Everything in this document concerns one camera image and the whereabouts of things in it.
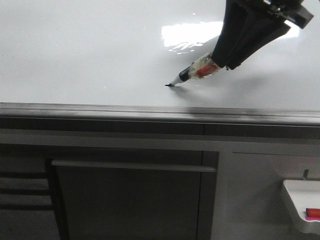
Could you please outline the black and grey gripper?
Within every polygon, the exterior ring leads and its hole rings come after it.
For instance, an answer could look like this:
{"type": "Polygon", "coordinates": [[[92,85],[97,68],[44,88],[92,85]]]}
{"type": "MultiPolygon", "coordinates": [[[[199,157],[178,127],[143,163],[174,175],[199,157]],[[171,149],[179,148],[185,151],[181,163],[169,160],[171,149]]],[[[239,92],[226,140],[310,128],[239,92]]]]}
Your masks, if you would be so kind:
{"type": "Polygon", "coordinates": [[[304,29],[313,19],[303,0],[227,0],[222,31],[211,59],[220,68],[237,68],[253,53],[285,35],[286,21],[304,29]]]}

